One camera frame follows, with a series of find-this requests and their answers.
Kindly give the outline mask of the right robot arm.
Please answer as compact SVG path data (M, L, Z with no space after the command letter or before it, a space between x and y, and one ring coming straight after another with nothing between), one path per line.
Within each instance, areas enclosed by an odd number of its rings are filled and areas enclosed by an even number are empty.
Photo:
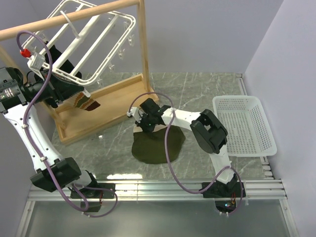
M127 115L133 117L136 125L144 132L152 133L158 125L165 125L167 132L173 126L187 129L193 133L199 147L209 154L216 173L213 180L205 183L202 189L193 191L175 179L184 191L190 194L203 194L209 198L246 196L244 184L229 159L228 132L211 110L188 112L175 109L172 105L160 107L149 98L139 108L131 107Z

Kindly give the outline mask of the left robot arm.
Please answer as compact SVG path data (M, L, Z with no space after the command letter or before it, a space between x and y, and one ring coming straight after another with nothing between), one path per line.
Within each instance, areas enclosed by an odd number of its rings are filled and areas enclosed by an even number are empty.
M50 74L40 72L34 83L24 84L23 75L13 67L0 70L0 112L13 125L33 162L32 184L48 192L71 190L72 198L114 198L115 185L102 187L87 170L81 170L72 157L64 158L44 131L35 109L39 102L57 102L84 90Z

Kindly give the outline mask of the patterned striped underwear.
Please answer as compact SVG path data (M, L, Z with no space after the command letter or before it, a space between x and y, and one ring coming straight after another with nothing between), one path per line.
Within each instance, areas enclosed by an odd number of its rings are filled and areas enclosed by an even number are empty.
M96 100L86 96L83 92L78 92L64 101L67 105L85 111L93 111L101 106Z

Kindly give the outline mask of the olive green underwear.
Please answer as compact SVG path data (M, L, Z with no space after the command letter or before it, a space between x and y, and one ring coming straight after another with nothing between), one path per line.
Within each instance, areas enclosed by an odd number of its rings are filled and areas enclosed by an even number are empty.
M164 147L166 130L166 125L157 125L153 132L146 133L140 127L134 126L131 148L133 157L146 164L167 163ZM185 140L181 128L171 126L167 138L168 155L171 162L178 158Z

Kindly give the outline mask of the white plastic clip hanger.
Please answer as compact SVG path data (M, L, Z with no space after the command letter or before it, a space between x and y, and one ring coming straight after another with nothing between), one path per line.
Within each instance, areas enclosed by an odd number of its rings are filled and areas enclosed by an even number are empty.
M134 45L134 35L132 33L136 26L136 19L132 15L121 13L118 11L107 12L107 14L111 16L109 23L106 25L106 27L98 36L98 38L94 41L92 46L86 51L83 57L79 60L79 62L75 64L74 68L71 69L71 71L68 73L65 69L61 68L62 65L66 63L66 61L70 58L73 52L76 49L78 49L78 47L84 42L88 34L92 31L92 28L96 26L97 21L101 17L101 15L96 15L96 16L91 17L89 21L87 22L87 24L83 27L83 29L80 32L77 32L75 27L73 26L72 20L70 20L68 16L66 16L66 13L63 11L63 8L69 3L70 3L69 0L61 1L57 5L57 7L54 9L54 11L52 11L50 15L48 16L48 19L50 19L52 17L57 16L57 14L60 13L66 19L67 23L64 24L59 29L59 31L52 37L52 39L50 39L47 42L46 44L47 48L51 49L55 45L55 43L60 39L60 37L62 37L62 35L66 32L68 28L72 29L73 34L75 36L75 39L69 44L69 46L61 53L61 55L52 64L52 73L58 76L61 76L62 78L68 81L74 82L81 86L91 85L100 78L101 74L104 72L106 68L109 68L109 69L113 68L111 60L114 58L115 55L118 55L119 58L122 58L124 50L121 47L126 41L128 41L131 46ZM124 32L122 33L121 37L118 39L118 41L110 50L110 52L105 57L105 59L103 59L103 61L101 62L101 64L98 66L98 68L92 74L91 77L86 78L86 79L79 78L79 76L77 76L77 73L79 73L80 69L88 61L88 59L91 57L93 52L104 40L104 38L110 32L110 30L116 25L116 22L119 19L125 20Z

